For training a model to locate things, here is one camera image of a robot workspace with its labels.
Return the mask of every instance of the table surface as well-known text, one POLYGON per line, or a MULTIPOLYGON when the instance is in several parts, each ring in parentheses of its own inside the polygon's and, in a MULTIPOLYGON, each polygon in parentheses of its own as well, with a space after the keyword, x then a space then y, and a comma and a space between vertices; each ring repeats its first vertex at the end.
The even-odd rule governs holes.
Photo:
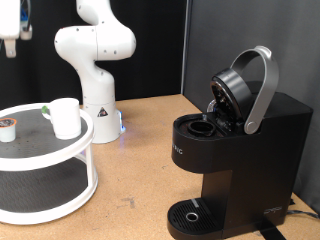
MULTIPOLYGON (((61 219, 31 226, 0 224, 0 240, 19 239, 173 239, 167 212, 176 202, 200 197, 202 175, 171 160, 172 123, 199 110, 182 95, 117 102, 126 132, 112 143, 93 144, 99 175, 96 193, 61 219)), ((289 209, 313 212, 297 196, 289 209)), ((288 239, 320 239, 320 222, 289 215, 278 227, 288 239)), ((248 233, 235 240, 263 240, 248 233)))

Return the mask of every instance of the power cord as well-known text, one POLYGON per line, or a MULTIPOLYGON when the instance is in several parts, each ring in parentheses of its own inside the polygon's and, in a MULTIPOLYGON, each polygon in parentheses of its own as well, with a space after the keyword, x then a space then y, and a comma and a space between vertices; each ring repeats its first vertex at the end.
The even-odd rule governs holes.
POLYGON ((310 213, 310 212, 303 212, 303 211, 299 211, 299 210, 288 210, 287 215, 291 215, 291 214, 307 214, 307 215, 314 217, 316 219, 320 219, 320 216, 318 214, 310 213))

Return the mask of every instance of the gray wall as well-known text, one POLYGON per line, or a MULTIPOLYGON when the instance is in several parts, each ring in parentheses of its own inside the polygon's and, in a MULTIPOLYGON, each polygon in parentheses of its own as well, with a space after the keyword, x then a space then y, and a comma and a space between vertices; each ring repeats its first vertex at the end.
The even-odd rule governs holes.
MULTIPOLYGON (((277 91, 314 109, 294 191, 320 212, 320 1, 196 0, 192 3, 184 95, 205 111, 213 99, 212 76, 242 51, 257 45, 274 54, 280 68, 277 91)), ((263 78, 261 59, 246 80, 263 78)))

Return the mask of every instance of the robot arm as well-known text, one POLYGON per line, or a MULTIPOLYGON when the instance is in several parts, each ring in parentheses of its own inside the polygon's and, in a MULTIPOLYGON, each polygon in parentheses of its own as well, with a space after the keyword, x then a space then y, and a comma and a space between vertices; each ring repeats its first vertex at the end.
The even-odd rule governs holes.
MULTIPOLYGON (((30 0, 27 2, 28 18, 30 18, 30 0)), ((0 39, 4 40, 8 58, 16 57, 16 39, 19 38, 19 35, 22 40, 30 40, 32 37, 30 19, 28 19, 27 27, 20 24, 20 8, 20 0, 0 0, 0 39)))
POLYGON ((54 44, 80 77, 84 110, 95 127, 93 143, 106 143, 120 135, 120 113, 115 107, 114 78, 95 61, 131 57, 136 39, 113 15, 109 0, 77 0, 77 12, 93 26, 60 29, 54 44), (100 111, 107 114, 101 117, 100 111))

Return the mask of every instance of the black coffee machine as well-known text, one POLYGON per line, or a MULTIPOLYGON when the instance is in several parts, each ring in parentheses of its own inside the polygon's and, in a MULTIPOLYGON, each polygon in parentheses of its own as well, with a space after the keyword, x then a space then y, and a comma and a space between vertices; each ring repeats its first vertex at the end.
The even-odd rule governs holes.
POLYGON ((247 50, 213 77, 207 113, 174 122, 174 163, 204 176, 200 198, 170 208, 173 238, 225 239, 284 222, 312 109, 275 93, 278 78, 269 49, 247 50), (265 77, 255 92, 240 75, 258 56, 265 77))

